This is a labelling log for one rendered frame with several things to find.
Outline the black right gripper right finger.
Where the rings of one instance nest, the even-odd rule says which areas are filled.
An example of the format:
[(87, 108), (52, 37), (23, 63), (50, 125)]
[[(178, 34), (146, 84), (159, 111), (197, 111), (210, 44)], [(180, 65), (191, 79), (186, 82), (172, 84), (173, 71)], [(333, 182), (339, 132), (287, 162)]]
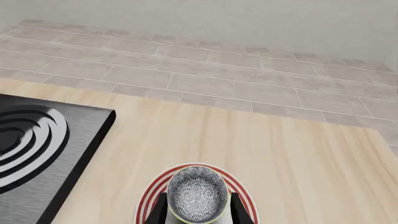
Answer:
[(251, 217), (236, 192), (231, 194), (230, 209), (233, 224), (252, 224)]

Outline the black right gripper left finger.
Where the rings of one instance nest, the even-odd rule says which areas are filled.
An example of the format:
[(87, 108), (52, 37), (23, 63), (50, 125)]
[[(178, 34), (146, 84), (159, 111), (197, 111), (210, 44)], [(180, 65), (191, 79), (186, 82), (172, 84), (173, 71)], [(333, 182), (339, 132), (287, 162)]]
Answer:
[(165, 224), (167, 210), (167, 194), (161, 193), (159, 194), (159, 197), (146, 220), (146, 224)]

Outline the black patterned bowl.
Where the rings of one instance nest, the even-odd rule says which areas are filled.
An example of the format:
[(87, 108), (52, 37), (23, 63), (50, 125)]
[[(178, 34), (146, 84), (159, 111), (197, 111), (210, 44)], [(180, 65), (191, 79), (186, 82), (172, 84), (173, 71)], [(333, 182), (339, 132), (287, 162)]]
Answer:
[(171, 177), (167, 203), (172, 214), (186, 224), (217, 221), (229, 205), (230, 193), (225, 180), (205, 166), (187, 166)]

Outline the white plate with red rings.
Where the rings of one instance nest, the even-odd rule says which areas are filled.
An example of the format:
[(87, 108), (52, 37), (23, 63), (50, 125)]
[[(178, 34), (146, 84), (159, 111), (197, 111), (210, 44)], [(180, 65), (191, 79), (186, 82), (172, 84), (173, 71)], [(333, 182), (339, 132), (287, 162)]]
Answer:
[(202, 162), (189, 162), (170, 167), (166, 169), (163, 173), (160, 173), (154, 180), (152, 180), (152, 182), (150, 182), (150, 184), (146, 187), (145, 191), (137, 201), (136, 209), (134, 212), (133, 224), (143, 224), (147, 220), (150, 212), (153, 210), (155, 203), (157, 202), (159, 194), (165, 193), (167, 191), (167, 186), (174, 173), (188, 166), (205, 166), (219, 173), (219, 175), (224, 178), (224, 181), (228, 186), (228, 190), (231, 193), (234, 192), (239, 195), (243, 206), (245, 207), (248, 215), (250, 216), (254, 224), (261, 224), (261, 218), (259, 216), (255, 201), (252, 198), (251, 194), (246, 190), (244, 185), (241, 184), (238, 179), (236, 179), (232, 174), (228, 173), (224, 169)]

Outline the flat black stove plate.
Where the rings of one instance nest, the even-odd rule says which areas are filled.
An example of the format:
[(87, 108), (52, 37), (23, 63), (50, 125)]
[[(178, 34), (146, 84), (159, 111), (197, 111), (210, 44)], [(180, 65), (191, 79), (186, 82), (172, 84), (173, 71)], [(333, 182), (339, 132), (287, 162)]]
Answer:
[(115, 119), (112, 109), (0, 94), (0, 224), (51, 224)]

